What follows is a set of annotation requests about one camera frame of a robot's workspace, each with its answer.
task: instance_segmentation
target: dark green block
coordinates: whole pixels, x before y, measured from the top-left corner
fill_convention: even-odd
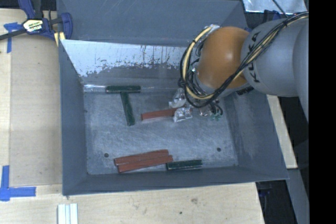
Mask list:
[[[107,86],[106,93],[139,93],[141,91],[140,86]]]
[[[132,110],[132,106],[131,106],[131,103],[130,103],[130,97],[129,97],[128,93],[121,92],[120,96],[121,96],[122,106],[123,106],[124,112],[125,112],[127,125],[128,126],[135,125],[135,119],[134,119],[134,116],[133,116],[133,110]]]
[[[201,159],[192,159],[189,161],[178,161],[166,163],[167,170],[178,170],[178,169],[196,169],[201,168],[203,165]]]

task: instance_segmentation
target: gray bin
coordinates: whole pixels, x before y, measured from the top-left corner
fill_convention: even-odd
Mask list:
[[[205,26],[246,27],[240,2],[57,0],[57,12],[69,12],[74,24],[71,39],[59,45],[64,195],[288,178],[267,97],[257,91],[222,98],[220,121],[197,110],[178,123],[140,120],[143,112],[167,108],[178,60]],[[120,96],[104,93],[105,86],[130,84],[142,87],[130,94],[133,126],[126,125]],[[175,161],[202,159],[202,169],[161,165],[118,174],[113,164],[115,157],[163,148]]]

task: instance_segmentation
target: bin floor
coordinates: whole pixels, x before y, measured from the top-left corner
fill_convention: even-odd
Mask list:
[[[119,94],[84,93],[88,173],[117,173],[114,158],[165,148],[175,161],[201,159],[204,168],[238,165],[225,115],[214,121],[194,109],[192,119],[177,123],[171,117],[141,121],[141,113],[168,109],[174,93],[165,90],[130,94],[133,126],[127,126]],[[157,170],[165,170],[165,166],[134,172]]]

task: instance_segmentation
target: yellow label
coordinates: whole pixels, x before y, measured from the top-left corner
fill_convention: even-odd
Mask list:
[[[35,32],[42,29],[42,20],[28,20],[23,24],[23,27],[28,32]]]

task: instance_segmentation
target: wooden table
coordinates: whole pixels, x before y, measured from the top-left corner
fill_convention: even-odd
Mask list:
[[[0,9],[0,34],[25,19],[19,9]],[[10,165],[10,186],[37,189],[36,197],[0,201],[0,223],[57,223],[57,206],[72,203],[80,224],[265,223],[255,183],[63,196],[56,44],[24,34],[6,50],[0,41],[0,166]],[[286,166],[297,168],[278,99],[268,100]]]

